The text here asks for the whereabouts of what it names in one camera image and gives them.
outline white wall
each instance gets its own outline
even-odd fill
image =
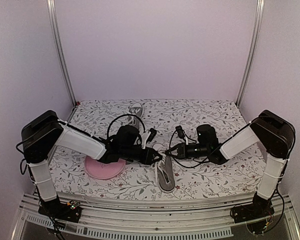
[[[266,1],[260,38],[241,112],[246,120],[269,109],[296,128],[283,181],[300,222],[300,0]]]
[[[0,0],[0,240],[8,239],[24,192],[32,189],[15,145],[21,129],[48,109],[71,109],[44,0]]]
[[[236,98],[256,0],[55,4],[78,100]]]

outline vertical metal pole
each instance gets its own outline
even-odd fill
[[[264,13],[264,5],[265,5],[264,0],[257,0],[253,34],[252,34],[252,39],[251,39],[249,55],[248,55],[248,59],[246,61],[239,93],[238,93],[238,96],[235,101],[235,104],[237,105],[238,108],[240,108],[240,106],[242,104],[244,94],[245,94],[245,91],[247,88],[250,72],[251,72],[252,63],[254,61],[255,51],[257,48],[257,43],[258,43],[258,38],[259,38],[259,33],[260,33],[260,28],[261,28],[261,23],[262,23],[262,16]]]
[[[68,95],[69,95],[72,105],[76,106],[77,100],[75,97],[74,89],[73,89],[71,81],[70,81],[68,68],[67,68],[67,64],[66,64],[66,59],[65,59],[64,51],[63,51],[62,44],[61,44],[55,1],[47,0],[47,5],[48,5],[49,18],[50,18],[50,23],[51,23],[51,28],[52,28],[52,34],[53,34],[56,50],[58,53],[58,58],[59,58],[66,90],[68,92]]]

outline wire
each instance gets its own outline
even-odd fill
[[[270,228],[270,229],[265,230],[264,233],[268,233],[269,231],[271,231],[272,229],[274,229],[279,224],[280,220],[282,219],[282,217],[284,216],[284,213],[285,213],[285,200],[284,200],[284,197],[280,194],[278,186],[279,185],[277,184],[275,190],[276,190],[276,192],[278,193],[279,197],[282,200],[282,212],[281,212],[281,215],[280,215],[278,221],[276,221],[276,223],[273,225],[273,227]]]
[[[114,120],[112,120],[112,122],[110,122],[110,124],[109,124],[109,126],[108,126],[108,129],[106,130],[106,138],[107,138],[107,139],[109,138],[109,132],[110,132],[110,128],[111,128],[112,124],[114,124],[114,122],[117,121],[118,119],[123,118],[123,117],[126,117],[126,116],[131,116],[131,117],[137,118],[137,119],[139,120],[139,122],[142,124],[143,132],[144,132],[144,133],[146,132],[145,124],[144,124],[144,122],[141,120],[141,118],[138,117],[138,116],[135,115],[135,114],[127,113],[127,114],[122,114],[122,115],[116,117]]]
[[[187,134],[186,134],[186,132],[183,130],[183,134],[189,139],[189,140],[191,140],[192,142],[194,142],[195,144],[197,143],[197,140],[194,140],[194,139],[192,139],[191,137],[189,137]]]
[[[25,175],[25,173],[26,173],[26,171],[27,171],[27,168],[28,168],[28,165],[27,165],[27,163],[26,163],[24,169],[22,169],[22,163],[23,163],[25,160],[26,160],[26,159],[24,158],[24,159],[22,159],[21,162],[20,162],[20,173],[21,173],[22,175]]]

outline pink frisbee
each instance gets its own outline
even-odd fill
[[[84,167],[88,175],[94,179],[111,179],[117,176],[125,168],[126,161],[119,158],[117,162],[108,164],[101,163],[89,156],[86,156]]]

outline floral tablecloth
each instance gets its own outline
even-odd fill
[[[216,129],[219,142],[222,143],[246,124],[232,101],[188,99],[82,101],[70,123],[94,136],[105,138],[109,123],[115,117],[127,113],[133,103],[142,104],[142,120],[146,128],[158,131],[150,144],[159,142],[167,148],[178,125],[190,137],[197,138],[196,127],[210,124]],[[125,121],[122,118],[113,124],[111,132],[114,134]],[[172,145],[179,141],[175,138]],[[58,192],[96,198],[153,201],[232,196],[255,191],[266,165],[257,145],[223,165],[205,163],[186,169],[173,162],[176,187],[172,193],[163,193],[156,184],[151,166],[127,162],[124,170],[116,177],[96,180],[85,172],[85,157],[82,153],[64,147],[57,148],[50,163],[50,171]],[[196,164],[192,160],[181,162],[188,166]]]

